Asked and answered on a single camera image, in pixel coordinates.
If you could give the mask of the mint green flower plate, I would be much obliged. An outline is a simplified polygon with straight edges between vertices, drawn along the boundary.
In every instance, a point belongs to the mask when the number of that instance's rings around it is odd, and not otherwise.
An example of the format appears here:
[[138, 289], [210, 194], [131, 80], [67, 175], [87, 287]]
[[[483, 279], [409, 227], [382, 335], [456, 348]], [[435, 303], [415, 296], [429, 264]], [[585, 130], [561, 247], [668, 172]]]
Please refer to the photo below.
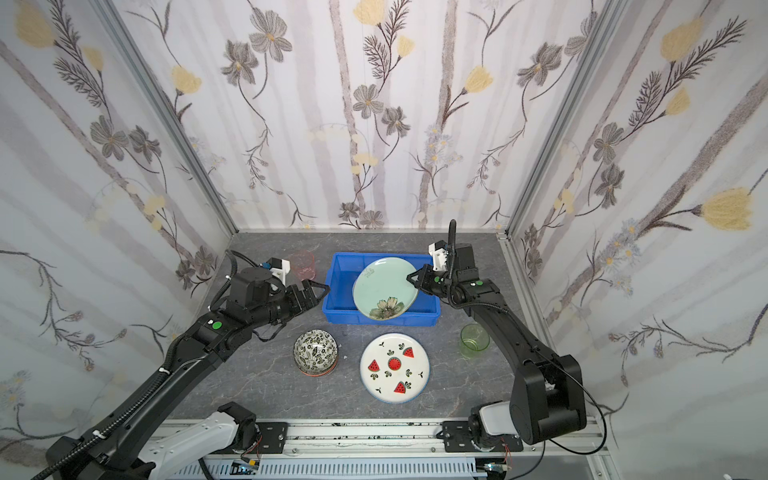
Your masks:
[[408, 281], [416, 268], [399, 257], [385, 257], [366, 266], [354, 282], [352, 298], [357, 310], [374, 321], [404, 314], [418, 297]]

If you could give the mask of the watermelon pattern plate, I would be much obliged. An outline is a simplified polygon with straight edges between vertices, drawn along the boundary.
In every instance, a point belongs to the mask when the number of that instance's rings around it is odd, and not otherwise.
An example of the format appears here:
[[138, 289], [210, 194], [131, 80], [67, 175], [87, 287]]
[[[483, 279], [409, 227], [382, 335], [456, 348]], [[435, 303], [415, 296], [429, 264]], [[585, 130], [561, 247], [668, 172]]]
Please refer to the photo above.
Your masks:
[[388, 333], [372, 340], [360, 357], [365, 389], [377, 400], [402, 404], [418, 397], [430, 378], [425, 348], [413, 337]]

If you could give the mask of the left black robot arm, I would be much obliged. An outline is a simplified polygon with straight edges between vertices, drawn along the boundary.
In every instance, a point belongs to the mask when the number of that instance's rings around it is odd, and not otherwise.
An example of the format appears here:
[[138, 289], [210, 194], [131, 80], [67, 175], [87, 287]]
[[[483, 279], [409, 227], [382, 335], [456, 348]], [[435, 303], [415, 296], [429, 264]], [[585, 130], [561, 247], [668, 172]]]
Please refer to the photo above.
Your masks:
[[151, 436], [209, 374], [249, 342], [257, 328], [278, 330], [321, 304], [330, 286], [285, 282], [288, 261], [247, 260], [228, 250], [230, 272], [205, 314], [168, 346], [161, 365], [127, 400], [79, 438], [63, 436], [46, 452], [39, 479], [146, 479], [157, 462], [141, 459]]

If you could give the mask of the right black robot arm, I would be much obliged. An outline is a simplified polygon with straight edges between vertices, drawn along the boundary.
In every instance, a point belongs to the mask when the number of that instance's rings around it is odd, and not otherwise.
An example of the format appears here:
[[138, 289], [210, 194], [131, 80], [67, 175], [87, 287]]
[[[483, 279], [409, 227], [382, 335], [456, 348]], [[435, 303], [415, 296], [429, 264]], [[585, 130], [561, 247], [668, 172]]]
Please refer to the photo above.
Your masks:
[[510, 310], [496, 284], [479, 276], [473, 248], [456, 241], [456, 230], [452, 220], [448, 239], [430, 245], [433, 264], [406, 280], [464, 311], [489, 334], [513, 371], [507, 416], [524, 443], [555, 442], [585, 429], [586, 403], [593, 397], [582, 383], [578, 361], [557, 354]]

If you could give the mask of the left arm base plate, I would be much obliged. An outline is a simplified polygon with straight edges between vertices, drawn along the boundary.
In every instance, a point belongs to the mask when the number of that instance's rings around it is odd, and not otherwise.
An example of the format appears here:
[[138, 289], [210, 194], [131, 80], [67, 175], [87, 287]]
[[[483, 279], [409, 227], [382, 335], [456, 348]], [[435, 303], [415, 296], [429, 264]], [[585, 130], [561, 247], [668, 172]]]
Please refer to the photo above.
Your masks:
[[245, 456], [282, 454], [287, 422], [245, 422], [238, 427], [232, 449]]

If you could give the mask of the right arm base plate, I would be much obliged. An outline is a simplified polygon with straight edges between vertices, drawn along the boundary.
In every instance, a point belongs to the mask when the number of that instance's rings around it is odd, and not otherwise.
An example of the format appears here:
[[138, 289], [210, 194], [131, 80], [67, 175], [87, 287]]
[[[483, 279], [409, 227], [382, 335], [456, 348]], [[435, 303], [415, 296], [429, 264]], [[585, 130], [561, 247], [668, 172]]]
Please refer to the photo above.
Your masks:
[[524, 450], [515, 434], [491, 435], [478, 421], [447, 420], [435, 435], [447, 453], [517, 453]]

